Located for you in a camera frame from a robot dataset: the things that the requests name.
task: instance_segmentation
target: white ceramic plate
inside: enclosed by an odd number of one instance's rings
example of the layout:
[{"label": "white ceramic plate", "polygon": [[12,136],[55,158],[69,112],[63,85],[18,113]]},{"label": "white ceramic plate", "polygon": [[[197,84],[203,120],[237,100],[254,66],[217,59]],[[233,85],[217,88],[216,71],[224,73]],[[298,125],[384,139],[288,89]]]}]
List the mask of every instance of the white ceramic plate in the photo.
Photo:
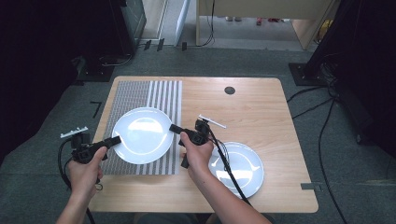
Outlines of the white ceramic plate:
[{"label": "white ceramic plate", "polygon": [[[262,186],[264,180],[262,161],[256,152],[241,143],[228,142],[224,143],[224,145],[227,147],[233,176],[242,192],[244,192],[245,196],[248,198],[256,193]],[[224,163],[219,156],[217,147],[213,150],[212,157],[209,160],[209,169],[219,181],[240,198],[233,181],[228,173],[224,171]]]},{"label": "white ceramic plate", "polygon": [[172,121],[161,110],[139,107],[124,114],[116,123],[112,136],[120,136],[114,146],[117,155],[133,164],[158,160],[169,149],[174,134],[169,131]]}]

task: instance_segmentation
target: right hand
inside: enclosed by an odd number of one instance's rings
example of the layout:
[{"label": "right hand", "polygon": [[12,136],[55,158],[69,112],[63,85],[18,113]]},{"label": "right hand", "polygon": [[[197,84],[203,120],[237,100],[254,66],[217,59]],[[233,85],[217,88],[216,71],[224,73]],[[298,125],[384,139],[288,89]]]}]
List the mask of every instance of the right hand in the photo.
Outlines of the right hand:
[{"label": "right hand", "polygon": [[208,164],[213,151],[213,143],[207,141],[201,146],[196,146],[184,132],[180,134],[180,138],[187,150],[186,156],[190,164],[189,175],[193,177],[200,172],[210,173]]}]

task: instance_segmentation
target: striped placemat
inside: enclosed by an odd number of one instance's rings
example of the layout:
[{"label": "striped placemat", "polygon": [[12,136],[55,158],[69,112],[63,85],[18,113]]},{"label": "striped placemat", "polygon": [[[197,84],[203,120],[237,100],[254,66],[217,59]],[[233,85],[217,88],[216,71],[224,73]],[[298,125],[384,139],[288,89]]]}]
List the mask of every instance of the striped placemat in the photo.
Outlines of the striped placemat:
[{"label": "striped placemat", "polygon": [[[181,81],[120,81],[108,118],[104,139],[111,136],[116,122],[130,110],[154,107],[164,112],[172,123],[181,123]],[[131,164],[122,160],[114,150],[107,152],[102,162],[104,175],[176,175],[179,164],[178,134],[169,150],[148,164]]]}]

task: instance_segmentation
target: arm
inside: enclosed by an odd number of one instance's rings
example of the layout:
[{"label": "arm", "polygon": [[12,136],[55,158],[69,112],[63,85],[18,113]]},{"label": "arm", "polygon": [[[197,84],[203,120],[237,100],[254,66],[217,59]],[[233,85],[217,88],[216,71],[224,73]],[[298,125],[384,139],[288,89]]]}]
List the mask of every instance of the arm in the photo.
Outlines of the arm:
[{"label": "arm", "polygon": [[186,133],[181,133],[180,137],[187,149],[189,175],[222,223],[271,223],[252,206],[236,197],[210,173],[208,163],[213,150],[210,141],[196,146]]},{"label": "arm", "polygon": [[105,147],[99,148],[88,164],[69,162],[72,194],[56,223],[83,223],[88,204],[96,193],[96,179],[103,177],[99,164],[106,151]]}]

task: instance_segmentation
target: plate rim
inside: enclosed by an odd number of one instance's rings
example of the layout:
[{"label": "plate rim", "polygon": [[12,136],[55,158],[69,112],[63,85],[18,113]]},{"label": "plate rim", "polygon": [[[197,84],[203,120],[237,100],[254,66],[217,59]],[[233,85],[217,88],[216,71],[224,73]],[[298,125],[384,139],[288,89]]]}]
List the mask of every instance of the plate rim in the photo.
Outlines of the plate rim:
[{"label": "plate rim", "polygon": [[[132,109],[132,110],[129,110],[129,111],[125,112],[125,113],[117,120],[117,122],[114,124],[113,130],[112,130],[112,132],[111,132],[111,136],[112,136],[112,137],[117,136],[117,135],[115,134],[115,128],[116,128],[117,124],[119,123],[119,121],[120,121],[122,118],[125,118],[128,114],[132,113],[133,111],[139,111],[139,110],[151,110],[151,111],[155,111],[155,112],[160,112],[161,114],[164,115],[165,118],[167,118],[167,120],[169,120],[169,124],[172,125],[172,120],[169,118],[168,115],[166,115],[163,111],[161,111],[161,109],[158,109],[158,108],[152,107],[152,106],[140,106],[140,107],[136,107],[136,108],[134,108],[134,109]],[[168,136],[169,136],[170,139],[173,139],[173,138],[174,138],[174,133],[172,133],[172,132],[169,131]],[[120,159],[122,159],[123,161],[129,162],[129,163],[131,163],[131,164],[142,165],[142,164],[151,163],[151,162],[156,161],[156,160],[158,160],[159,158],[161,158],[161,157],[170,149],[170,146],[172,146],[172,143],[173,143],[173,140],[170,141],[169,147],[167,147],[167,149],[163,152],[163,154],[162,154],[160,157],[158,157],[158,158],[155,159],[155,160],[150,160],[150,161],[145,161],[145,162],[131,161],[131,160],[127,161],[127,160],[123,159],[123,158],[119,155],[118,151],[116,150],[116,147],[121,147],[121,146],[123,147],[123,145],[114,146],[113,149],[114,149],[114,151],[116,152],[117,156],[118,156]]]},{"label": "plate rim", "polygon": [[[260,169],[260,170],[262,171],[262,181],[260,182],[260,185],[257,187],[256,190],[254,190],[253,193],[251,193],[251,194],[249,194],[249,195],[246,195],[245,192],[244,192],[244,194],[245,194],[245,196],[246,196],[247,198],[253,196],[253,195],[256,194],[257,191],[259,191],[259,189],[262,187],[262,184],[264,183],[264,179],[265,179],[265,170],[264,170],[264,165],[263,165],[262,159],[261,159],[260,156],[256,153],[256,151],[254,151],[251,147],[248,147],[247,145],[245,145],[245,144],[243,144],[243,143],[239,143],[239,142],[225,142],[225,143],[223,143],[223,144],[224,144],[224,146],[227,146],[227,144],[235,144],[235,145],[242,146],[244,149],[249,149],[251,152],[253,152],[254,155],[256,155],[257,158],[259,159],[259,162],[260,162],[260,164],[261,164],[261,169]],[[210,156],[210,158],[212,158],[213,156],[215,156],[215,155],[213,155],[213,152],[218,153],[218,147],[214,147],[214,148],[213,148],[212,155]],[[240,195],[239,195],[239,193],[234,193],[234,192],[233,192],[233,194],[236,195],[236,196],[238,196],[239,198],[241,198]]]}]

